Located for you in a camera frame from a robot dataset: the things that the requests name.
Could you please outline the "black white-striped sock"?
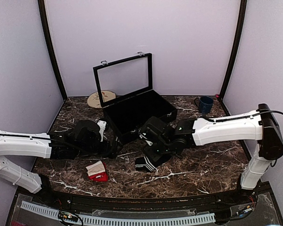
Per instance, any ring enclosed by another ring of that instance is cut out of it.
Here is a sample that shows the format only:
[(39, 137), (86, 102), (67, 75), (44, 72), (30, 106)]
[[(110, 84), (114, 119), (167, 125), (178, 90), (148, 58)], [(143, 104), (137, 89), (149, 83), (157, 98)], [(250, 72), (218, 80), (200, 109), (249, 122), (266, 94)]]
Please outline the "black white-striped sock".
[(153, 172), (157, 170), (154, 164), (152, 164), (149, 158), (146, 156), (137, 158), (134, 166), (136, 171)]

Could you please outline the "red and white sock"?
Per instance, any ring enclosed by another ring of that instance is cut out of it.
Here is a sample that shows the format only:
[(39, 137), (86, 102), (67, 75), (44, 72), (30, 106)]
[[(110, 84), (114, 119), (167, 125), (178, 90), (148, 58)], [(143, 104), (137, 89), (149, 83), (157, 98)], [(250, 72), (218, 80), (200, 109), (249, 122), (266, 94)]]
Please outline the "red and white sock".
[(102, 161), (98, 161), (95, 164), (85, 167), (87, 170), (88, 178), (91, 181), (107, 182), (108, 174), (106, 171), (106, 164)]

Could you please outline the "black compartment display box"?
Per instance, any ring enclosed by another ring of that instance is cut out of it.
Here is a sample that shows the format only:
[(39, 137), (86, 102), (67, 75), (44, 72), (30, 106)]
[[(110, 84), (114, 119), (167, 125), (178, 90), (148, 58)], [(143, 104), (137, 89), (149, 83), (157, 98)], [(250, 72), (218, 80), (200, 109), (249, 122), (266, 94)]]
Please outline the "black compartment display box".
[(138, 138), (138, 130), (152, 116), (170, 123), (177, 118), (177, 109), (153, 88), (152, 54), (113, 62), (102, 61), (93, 68), (97, 92), (108, 90), (116, 98), (100, 100), (104, 116), (122, 144)]

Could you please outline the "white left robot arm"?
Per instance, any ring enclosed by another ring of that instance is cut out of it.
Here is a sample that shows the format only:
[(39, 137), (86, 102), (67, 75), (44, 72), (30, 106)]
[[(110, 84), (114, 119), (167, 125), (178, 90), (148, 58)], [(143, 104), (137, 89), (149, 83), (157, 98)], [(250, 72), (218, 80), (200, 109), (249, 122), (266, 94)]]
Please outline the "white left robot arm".
[(75, 159), (83, 157), (115, 158), (122, 149), (117, 136), (112, 141), (104, 138), (107, 122), (79, 121), (73, 129), (60, 132), (26, 134), (0, 130), (0, 177), (38, 194), (47, 205), (57, 202), (47, 176), (32, 173), (6, 157), (32, 156), (44, 159)]

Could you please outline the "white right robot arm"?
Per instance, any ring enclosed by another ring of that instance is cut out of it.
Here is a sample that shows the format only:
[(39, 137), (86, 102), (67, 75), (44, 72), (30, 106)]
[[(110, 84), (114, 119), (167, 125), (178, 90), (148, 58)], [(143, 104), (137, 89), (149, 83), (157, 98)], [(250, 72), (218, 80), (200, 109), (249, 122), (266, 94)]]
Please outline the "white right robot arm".
[(176, 127), (153, 116), (139, 130), (139, 137), (147, 144), (143, 149), (144, 156), (135, 160), (135, 169), (155, 171), (187, 148), (225, 141), (255, 140), (255, 152), (241, 175), (240, 187), (231, 195), (235, 204), (242, 204), (271, 163), (283, 156), (283, 137), (274, 117), (276, 113), (267, 104), (259, 104), (256, 110), (240, 115), (180, 120)]

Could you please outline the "floral ceramic plate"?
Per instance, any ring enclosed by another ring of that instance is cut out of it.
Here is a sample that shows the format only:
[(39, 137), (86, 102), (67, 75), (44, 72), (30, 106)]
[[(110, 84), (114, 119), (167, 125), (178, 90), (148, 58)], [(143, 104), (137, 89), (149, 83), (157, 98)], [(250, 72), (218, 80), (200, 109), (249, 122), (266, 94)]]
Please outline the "floral ceramic plate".
[(112, 91), (104, 90), (101, 91), (101, 97), (99, 96), (98, 92), (92, 93), (87, 99), (87, 105), (91, 108), (101, 109), (100, 100), (103, 102), (107, 102), (116, 98), (116, 94)]

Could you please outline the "blue enamel mug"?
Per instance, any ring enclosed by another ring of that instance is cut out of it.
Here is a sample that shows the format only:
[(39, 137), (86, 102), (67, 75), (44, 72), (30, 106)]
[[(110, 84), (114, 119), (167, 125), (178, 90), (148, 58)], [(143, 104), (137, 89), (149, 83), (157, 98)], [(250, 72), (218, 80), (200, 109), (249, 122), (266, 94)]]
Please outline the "blue enamel mug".
[(213, 103), (214, 103), (214, 99), (208, 96), (202, 96), (200, 98), (194, 99), (194, 104), (197, 106), (198, 111), (201, 114), (210, 113)]

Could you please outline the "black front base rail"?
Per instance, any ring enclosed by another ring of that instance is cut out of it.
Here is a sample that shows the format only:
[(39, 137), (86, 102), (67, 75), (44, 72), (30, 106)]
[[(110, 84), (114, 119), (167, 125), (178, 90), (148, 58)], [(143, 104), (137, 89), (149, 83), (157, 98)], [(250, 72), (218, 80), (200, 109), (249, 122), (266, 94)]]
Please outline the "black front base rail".
[(256, 204), (258, 193), (231, 190), (207, 195), (196, 195), (175, 198), (106, 198), (53, 191), (48, 199), (35, 194), (33, 200), (58, 207), (64, 210), (88, 212), (92, 210), (214, 210), (228, 209), (241, 204)]

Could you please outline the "black left frame post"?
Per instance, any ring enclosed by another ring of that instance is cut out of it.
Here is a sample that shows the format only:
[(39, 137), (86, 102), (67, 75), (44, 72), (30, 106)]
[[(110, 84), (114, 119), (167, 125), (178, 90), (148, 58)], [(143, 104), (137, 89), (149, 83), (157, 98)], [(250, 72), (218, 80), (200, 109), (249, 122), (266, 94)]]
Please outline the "black left frame post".
[(44, 35), (45, 43), (47, 47), (47, 52), (49, 54), (51, 66), (52, 66), (54, 76), (55, 76), (55, 79), (58, 85), (58, 89), (60, 91), (63, 101), (65, 102), (67, 100), (67, 93), (66, 93), (64, 83), (62, 81), (62, 77), (61, 77), (60, 70), (58, 67), (58, 62), (57, 62), (56, 55), (55, 55), (55, 50), (54, 50), (50, 28), (49, 28), (49, 22), (47, 18), (45, 1), (37, 0), (37, 2), (38, 2), (39, 14), (40, 14), (40, 19), (41, 19), (41, 24), (42, 24), (43, 35)]

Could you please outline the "black frame post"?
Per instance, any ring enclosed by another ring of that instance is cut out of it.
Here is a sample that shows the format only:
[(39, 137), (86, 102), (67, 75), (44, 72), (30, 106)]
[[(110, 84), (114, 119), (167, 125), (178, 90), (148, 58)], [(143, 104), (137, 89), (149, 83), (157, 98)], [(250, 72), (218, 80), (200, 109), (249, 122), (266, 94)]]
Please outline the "black frame post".
[(67, 93), (66, 93), (64, 83), (62, 81), (62, 77), (61, 77), (60, 70), (58, 67), (58, 62), (57, 62), (56, 55), (55, 55), (55, 50), (54, 50), (50, 28), (49, 28), (49, 22), (47, 18), (45, 1), (37, 0), (37, 2), (38, 2), (39, 14), (40, 14), (40, 19), (41, 19), (41, 24), (42, 24), (43, 35), (44, 35), (45, 43), (47, 47), (47, 52), (49, 54), (51, 66), (52, 66), (54, 76), (55, 76), (55, 79), (58, 85), (58, 89), (60, 91), (63, 101), (65, 102), (67, 100)]
[(235, 35), (234, 35), (234, 40), (233, 40), (233, 46), (231, 50), (231, 54), (229, 57), (229, 62), (228, 66), (225, 72), (225, 77), (223, 80), (223, 84), (219, 93), (219, 99), (220, 101), (223, 101), (227, 88), (229, 86), (229, 82), (231, 79), (231, 75), (233, 72), (235, 60), (238, 54), (238, 49), (240, 45), (240, 40), (241, 40), (241, 35), (242, 35), (242, 30), (243, 30), (243, 25), (244, 25), (244, 20), (245, 20), (245, 15), (246, 15), (246, 9), (247, 9), (247, 0), (241, 0), (240, 1), (240, 8), (239, 8), (239, 14), (238, 14), (238, 20), (237, 20), (237, 25), (236, 25), (236, 30), (235, 30)]

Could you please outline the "black right frame post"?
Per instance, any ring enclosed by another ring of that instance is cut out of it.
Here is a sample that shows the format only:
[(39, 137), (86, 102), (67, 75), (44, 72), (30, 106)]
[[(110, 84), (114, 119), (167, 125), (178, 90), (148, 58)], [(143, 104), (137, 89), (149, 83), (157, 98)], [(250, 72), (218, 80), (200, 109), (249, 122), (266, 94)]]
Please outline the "black right frame post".
[(238, 49), (240, 45), (240, 40), (241, 40), (241, 35), (242, 35), (242, 30), (243, 30), (243, 25), (244, 25), (244, 20), (245, 20), (245, 15), (246, 15), (246, 9), (247, 9), (247, 0), (241, 0), (240, 1), (240, 8), (239, 8), (239, 14), (238, 14), (238, 20), (237, 20), (237, 25), (236, 25), (236, 30), (235, 30), (235, 35), (234, 35), (234, 40), (233, 40), (233, 46), (231, 50), (231, 54), (229, 57), (229, 62), (228, 66), (225, 72), (225, 77), (223, 80), (223, 84), (219, 93), (219, 99), (220, 101), (223, 101), (227, 88), (229, 86), (229, 82), (231, 79), (231, 75), (233, 72), (235, 60), (238, 54)]

